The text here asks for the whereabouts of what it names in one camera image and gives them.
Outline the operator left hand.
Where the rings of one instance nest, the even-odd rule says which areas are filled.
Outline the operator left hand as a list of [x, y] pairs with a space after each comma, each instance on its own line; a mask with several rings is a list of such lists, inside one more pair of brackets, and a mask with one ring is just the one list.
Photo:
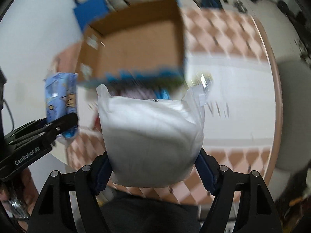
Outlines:
[[12, 202], [21, 202], [22, 214], [31, 215], [39, 193], [29, 168], [15, 176], [8, 184], [1, 183], [1, 232], [27, 232], [28, 219], [9, 217], [14, 213]]

